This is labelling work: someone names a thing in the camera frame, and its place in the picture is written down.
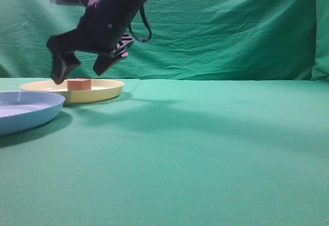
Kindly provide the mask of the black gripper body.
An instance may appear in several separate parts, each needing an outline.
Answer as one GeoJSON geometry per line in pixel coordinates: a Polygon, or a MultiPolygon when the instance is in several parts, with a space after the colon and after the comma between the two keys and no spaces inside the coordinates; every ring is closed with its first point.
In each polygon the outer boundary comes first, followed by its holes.
{"type": "Polygon", "coordinates": [[[129,26],[128,1],[89,1],[75,29],[50,36],[53,53],[111,51],[129,26]]]}

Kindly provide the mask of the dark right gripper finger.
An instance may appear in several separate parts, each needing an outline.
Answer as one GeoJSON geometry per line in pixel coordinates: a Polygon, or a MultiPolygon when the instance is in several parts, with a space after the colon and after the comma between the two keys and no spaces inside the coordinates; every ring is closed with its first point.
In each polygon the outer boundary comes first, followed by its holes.
{"type": "Polygon", "coordinates": [[[62,84],[67,76],[81,65],[74,52],[51,54],[51,58],[51,78],[57,85],[62,84]]]}

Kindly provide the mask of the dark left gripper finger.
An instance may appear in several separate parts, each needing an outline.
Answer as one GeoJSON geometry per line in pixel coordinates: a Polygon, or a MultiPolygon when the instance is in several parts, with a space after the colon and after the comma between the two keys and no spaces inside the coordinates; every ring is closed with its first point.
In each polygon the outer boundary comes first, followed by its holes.
{"type": "Polygon", "coordinates": [[[129,34],[124,34],[117,45],[111,51],[100,51],[96,61],[94,62],[93,70],[101,76],[107,72],[112,66],[119,61],[129,56],[127,48],[131,47],[134,39],[129,34]]]}

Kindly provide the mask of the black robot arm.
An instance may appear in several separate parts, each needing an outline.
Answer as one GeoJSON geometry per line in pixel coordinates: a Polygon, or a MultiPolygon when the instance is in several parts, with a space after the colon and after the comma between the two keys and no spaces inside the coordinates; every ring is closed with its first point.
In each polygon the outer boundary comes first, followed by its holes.
{"type": "Polygon", "coordinates": [[[52,56],[51,78],[55,84],[64,82],[69,73],[81,63],[76,51],[97,55],[93,70],[101,76],[109,68],[128,56],[126,48],[137,39],[131,22],[140,13],[145,27],[150,26],[145,17],[147,0],[50,0],[58,5],[84,6],[85,13],[77,27],[63,34],[51,36],[47,48],[52,56]]]}

